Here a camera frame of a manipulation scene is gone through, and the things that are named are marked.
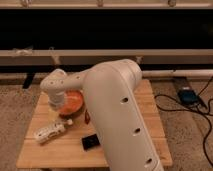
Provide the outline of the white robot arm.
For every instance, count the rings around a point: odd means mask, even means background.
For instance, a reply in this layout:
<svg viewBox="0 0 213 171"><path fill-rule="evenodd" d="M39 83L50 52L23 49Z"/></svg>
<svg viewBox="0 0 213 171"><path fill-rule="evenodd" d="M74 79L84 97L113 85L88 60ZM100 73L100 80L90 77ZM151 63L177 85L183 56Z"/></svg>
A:
<svg viewBox="0 0 213 171"><path fill-rule="evenodd" d="M130 59L107 61L75 73L52 71L40 83L57 110L65 92L82 90L84 102L110 171L164 171L134 96L142 79Z"/></svg>

